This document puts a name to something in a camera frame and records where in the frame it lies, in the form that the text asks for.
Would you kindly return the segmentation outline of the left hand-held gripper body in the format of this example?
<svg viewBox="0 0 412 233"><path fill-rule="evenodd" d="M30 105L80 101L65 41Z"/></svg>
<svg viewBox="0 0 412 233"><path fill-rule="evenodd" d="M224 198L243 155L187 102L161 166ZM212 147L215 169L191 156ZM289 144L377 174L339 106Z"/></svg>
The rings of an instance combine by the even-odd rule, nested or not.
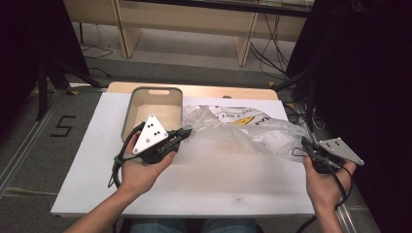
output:
<svg viewBox="0 0 412 233"><path fill-rule="evenodd" d="M146 164L157 163L161 161L161 158L155 155L156 151L169 140L169 133L157 117L155 115L149 115L132 152Z"/></svg>

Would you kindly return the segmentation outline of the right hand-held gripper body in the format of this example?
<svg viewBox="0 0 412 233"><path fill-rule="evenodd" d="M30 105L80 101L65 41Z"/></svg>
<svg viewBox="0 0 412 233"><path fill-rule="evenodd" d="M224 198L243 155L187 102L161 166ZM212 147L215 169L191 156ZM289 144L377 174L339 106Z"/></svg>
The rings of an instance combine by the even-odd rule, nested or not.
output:
<svg viewBox="0 0 412 233"><path fill-rule="evenodd" d="M339 171L346 161L363 166L364 161L340 138L322 140L310 153L314 169L321 174Z"/></svg>

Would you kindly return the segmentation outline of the beige bin with grey rim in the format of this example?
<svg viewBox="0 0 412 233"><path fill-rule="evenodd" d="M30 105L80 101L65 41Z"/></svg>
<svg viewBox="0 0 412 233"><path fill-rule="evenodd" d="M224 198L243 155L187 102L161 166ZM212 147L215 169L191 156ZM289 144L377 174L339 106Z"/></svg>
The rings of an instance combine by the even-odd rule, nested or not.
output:
<svg viewBox="0 0 412 233"><path fill-rule="evenodd" d="M154 115L165 131L181 128L183 117L183 91L177 87L137 87L129 98L121 139L150 115Z"/></svg>

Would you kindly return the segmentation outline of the clear plastic bag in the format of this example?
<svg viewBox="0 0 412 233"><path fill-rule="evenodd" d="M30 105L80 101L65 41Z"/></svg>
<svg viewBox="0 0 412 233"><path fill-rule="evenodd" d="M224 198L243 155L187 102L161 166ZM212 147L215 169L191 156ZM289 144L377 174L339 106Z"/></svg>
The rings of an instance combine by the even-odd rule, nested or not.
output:
<svg viewBox="0 0 412 233"><path fill-rule="evenodd" d="M292 151L309 137L302 126L252 107L184 106L183 125L192 128L193 140L207 141L217 150L276 155L296 162L301 159Z"/></svg>

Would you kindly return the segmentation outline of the person's right hand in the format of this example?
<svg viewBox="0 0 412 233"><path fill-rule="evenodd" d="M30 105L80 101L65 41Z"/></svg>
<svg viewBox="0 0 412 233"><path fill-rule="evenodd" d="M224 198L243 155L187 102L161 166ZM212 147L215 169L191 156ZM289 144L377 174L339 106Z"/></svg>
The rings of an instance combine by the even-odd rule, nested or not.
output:
<svg viewBox="0 0 412 233"><path fill-rule="evenodd" d="M333 204L334 209L344 194L348 194L352 185L352 175L356 171L357 165L346 161L343 167L335 173L336 181L331 174L318 173L309 157L303 159L306 172L306 190L308 196L314 204Z"/></svg>

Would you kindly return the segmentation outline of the person's left hand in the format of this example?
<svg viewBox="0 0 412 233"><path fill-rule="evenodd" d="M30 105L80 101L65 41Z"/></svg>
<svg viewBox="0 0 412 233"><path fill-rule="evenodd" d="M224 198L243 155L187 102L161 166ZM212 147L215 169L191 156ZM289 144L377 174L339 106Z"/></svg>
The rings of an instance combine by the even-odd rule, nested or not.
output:
<svg viewBox="0 0 412 233"><path fill-rule="evenodd" d="M169 152L160 162L144 165L136 161L125 161L121 166L119 192L137 198L149 191L160 174L173 162L176 152Z"/></svg>

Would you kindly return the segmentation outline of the black metal stand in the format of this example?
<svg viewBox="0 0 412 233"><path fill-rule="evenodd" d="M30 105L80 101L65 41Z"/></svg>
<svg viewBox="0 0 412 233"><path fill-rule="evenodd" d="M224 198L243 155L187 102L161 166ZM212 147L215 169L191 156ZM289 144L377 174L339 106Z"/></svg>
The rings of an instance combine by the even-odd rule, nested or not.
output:
<svg viewBox="0 0 412 233"><path fill-rule="evenodd" d="M300 90L303 89L303 85L307 84L307 92L306 92L306 124L309 128L311 133L314 132L314 123L313 123L313 114L314 114L314 100L315 100L315 82L312 79L313 72L310 71L308 68L305 68L301 73L294 76L293 78L289 79L288 81L281 83L279 85L275 85L272 87L272 90L275 92L279 92L292 84L295 84L296 87Z"/></svg>
<svg viewBox="0 0 412 233"><path fill-rule="evenodd" d="M47 79L51 80L51 83L57 90L67 90L69 83L65 78L65 74L72 74L80 80L90 84L93 87L107 88L107 85L99 83L94 80L90 75L81 72L68 63L57 59L50 58L46 60L40 60L38 63L38 92L39 92L39 106L37 121L40 121L48 111L48 85Z"/></svg>

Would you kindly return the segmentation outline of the white table cover board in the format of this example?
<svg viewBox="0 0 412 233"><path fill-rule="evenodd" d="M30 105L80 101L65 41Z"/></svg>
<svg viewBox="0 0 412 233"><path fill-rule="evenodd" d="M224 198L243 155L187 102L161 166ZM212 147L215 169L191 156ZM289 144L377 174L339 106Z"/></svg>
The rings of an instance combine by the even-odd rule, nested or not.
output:
<svg viewBox="0 0 412 233"><path fill-rule="evenodd" d="M129 96L104 93L51 208L82 216L113 193L108 185ZM150 191L125 210L133 217L251 217L311 214L301 163L242 154L221 137L189 137Z"/></svg>

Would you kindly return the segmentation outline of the black curtain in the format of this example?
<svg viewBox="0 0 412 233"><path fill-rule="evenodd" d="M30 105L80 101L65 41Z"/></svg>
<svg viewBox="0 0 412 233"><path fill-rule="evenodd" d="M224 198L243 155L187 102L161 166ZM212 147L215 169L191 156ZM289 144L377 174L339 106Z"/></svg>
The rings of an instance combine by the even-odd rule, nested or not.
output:
<svg viewBox="0 0 412 233"><path fill-rule="evenodd" d="M300 73L331 28L315 75L330 132L364 160L355 174L382 233L412 233L412 0L315 0L292 53Z"/></svg>
<svg viewBox="0 0 412 233"><path fill-rule="evenodd" d="M0 0L0 134L38 80L39 64L54 86L88 68L63 0Z"/></svg>

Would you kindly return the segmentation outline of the light wooden desk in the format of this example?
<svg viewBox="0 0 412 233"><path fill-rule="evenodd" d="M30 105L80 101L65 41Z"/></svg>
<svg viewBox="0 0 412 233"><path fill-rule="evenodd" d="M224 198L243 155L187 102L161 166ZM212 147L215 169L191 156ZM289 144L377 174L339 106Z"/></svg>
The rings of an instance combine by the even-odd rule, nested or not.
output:
<svg viewBox="0 0 412 233"><path fill-rule="evenodd" d="M133 55L144 29L232 36L238 64L246 64L254 38L268 39L264 23L277 29L278 39L295 42L306 21L304 17L269 13L247 13L169 3L140 3L127 0L63 0L74 22L112 25L118 29L123 55Z"/></svg>

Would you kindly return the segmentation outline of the aluminium floor rail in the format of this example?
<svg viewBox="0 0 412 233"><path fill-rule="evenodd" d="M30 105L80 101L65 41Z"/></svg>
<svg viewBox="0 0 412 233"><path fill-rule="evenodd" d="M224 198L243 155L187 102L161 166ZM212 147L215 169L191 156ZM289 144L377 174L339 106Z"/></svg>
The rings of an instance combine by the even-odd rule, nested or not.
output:
<svg viewBox="0 0 412 233"><path fill-rule="evenodd" d="M59 104L59 102L65 96L65 91L57 91L51 96L51 100L48 104L48 108L43 116L36 120L34 125L31 127L30 131L26 134L21 145L18 147L17 151L13 155L11 161L8 163L6 168L0 174L0 199L4 196L7 188L15 178L21 165L32 151L33 147L36 145L38 139L43 133L45 127L49 123L54 109Z"/></svg>
<svg viewBox="0 0 412 233"><path fill-rule="evenodd" d="M306 124L306 109L304 107L303 104L296 104L294 110L296 111L296 113L298 114L298 122L305 128L306 132L309 134L308 139L313 143L313 147L315 144L317 144L319 141L322 140L318 140L317 136L315 135L315 133L311 133L309 131L309 128ZM305 152L305 148L302 146L302 148L298 148L299 151L302 152L302 157L303 159L305 157L309 157L311 159L310 156L308 156L308 154ZM334 178L336 179L336 181L338 182L338 184L340 184L340 181L336 178L335 176L336 172L332 172L331 175L334 176ZM352 185L351 185L351 189L349 190L348 194L344 194L343 197L340 199L340 201L337 203L337 205L335 206L335 213L339 219L340 225L343 229L343 233L356 233L353 221L351 220L351 215L348 211L348 208L346 207L346 202L349 199L350 195L352 194L352 190L353 190L353 175L352 175ZM316 214L314 214L313 216L311 216L308 220L306 220L296 231L296 233L303 233L312 223L314 222L318 222L318 219L316 217Z"/></svg>

